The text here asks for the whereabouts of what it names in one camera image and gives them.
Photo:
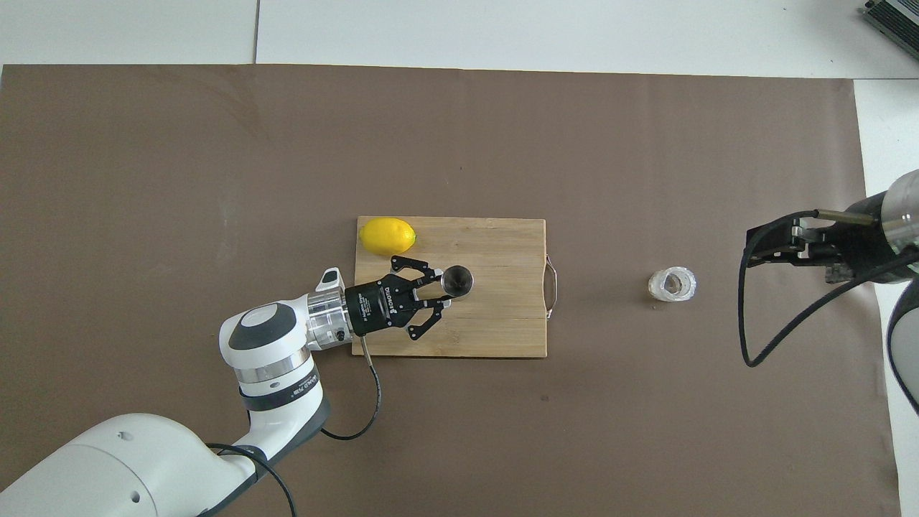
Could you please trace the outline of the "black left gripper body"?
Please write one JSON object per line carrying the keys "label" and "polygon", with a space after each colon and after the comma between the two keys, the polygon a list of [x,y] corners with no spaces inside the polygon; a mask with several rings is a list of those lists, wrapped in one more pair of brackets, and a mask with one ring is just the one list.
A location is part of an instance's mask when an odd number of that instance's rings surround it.
{"label": "black left gripper body", "polygon": [[345,289],[345,304],[354,334],[367,336],[403,328],[418,311],[416,284],[395,274]]}

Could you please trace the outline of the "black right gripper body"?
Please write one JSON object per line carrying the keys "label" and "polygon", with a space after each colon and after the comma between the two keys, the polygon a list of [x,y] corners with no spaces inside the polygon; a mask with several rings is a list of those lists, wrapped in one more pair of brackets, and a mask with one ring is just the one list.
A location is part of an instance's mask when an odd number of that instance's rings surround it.
{"label": "black right gripper body", "polygon": [[824,228],[823,239],[808,245],[808,257],[849,268],[875,268],[893,261],[897,254],[890,248],[880,222],[885,196],[883,192],[877,193],[848,206],[847,212],[870,215],[876,222],[872,225],[837,222]]}

